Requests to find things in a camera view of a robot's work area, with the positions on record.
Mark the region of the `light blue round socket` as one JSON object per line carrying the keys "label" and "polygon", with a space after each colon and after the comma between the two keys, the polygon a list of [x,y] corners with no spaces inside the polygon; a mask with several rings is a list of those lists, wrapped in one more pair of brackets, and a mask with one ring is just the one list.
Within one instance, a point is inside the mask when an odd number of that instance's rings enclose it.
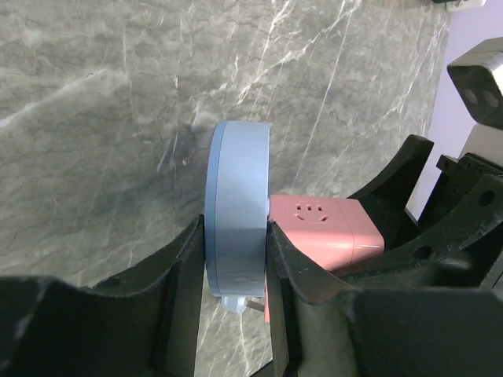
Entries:
{"label": "light blue round socket", "polygon": [[269,165],[270,124],[217,124],[204,197],[205,260],[211,293],[232,313],[265,294]]}

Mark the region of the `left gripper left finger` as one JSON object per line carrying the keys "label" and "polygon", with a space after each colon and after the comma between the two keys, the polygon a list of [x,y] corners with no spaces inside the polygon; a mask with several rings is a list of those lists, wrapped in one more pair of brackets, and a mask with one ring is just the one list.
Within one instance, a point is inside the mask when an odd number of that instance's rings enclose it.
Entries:
{"label": "left gripper left finger", "polygon": [[93,287],[1,279],[4,376],[191,376],[204,279],[203,219]]}

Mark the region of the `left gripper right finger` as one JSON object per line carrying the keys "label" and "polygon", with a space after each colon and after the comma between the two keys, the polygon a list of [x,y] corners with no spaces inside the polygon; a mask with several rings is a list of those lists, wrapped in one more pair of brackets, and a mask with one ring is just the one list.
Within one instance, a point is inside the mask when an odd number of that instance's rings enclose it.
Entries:
{"label": "left gripper right finger", "polygon": [[269,376],[499,376],[502,294],[367,289],[267,232]]}

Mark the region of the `pink cube plug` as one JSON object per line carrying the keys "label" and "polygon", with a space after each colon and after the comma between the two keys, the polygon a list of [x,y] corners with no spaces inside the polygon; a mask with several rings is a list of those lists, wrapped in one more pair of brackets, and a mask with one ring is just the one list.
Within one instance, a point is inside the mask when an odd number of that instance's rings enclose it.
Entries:
{"label": "pink cube plug", "polygon": [[327,271],[384,251],[384,238],[356,199],[272,195],[270,220]]}

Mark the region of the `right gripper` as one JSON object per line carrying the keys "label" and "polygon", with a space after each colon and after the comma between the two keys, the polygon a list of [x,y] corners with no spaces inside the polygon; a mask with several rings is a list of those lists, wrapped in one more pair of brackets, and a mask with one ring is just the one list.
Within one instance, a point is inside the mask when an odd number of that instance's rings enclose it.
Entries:
{"label": "right gripper", "polygon": [[502,168],[468,153],[442,156],[415,219],[406,205],[434,143],[410,135],[388,165],[353,193],[384,238],[384,252],[339,269],[356,287],[488,287],[502,274]]}

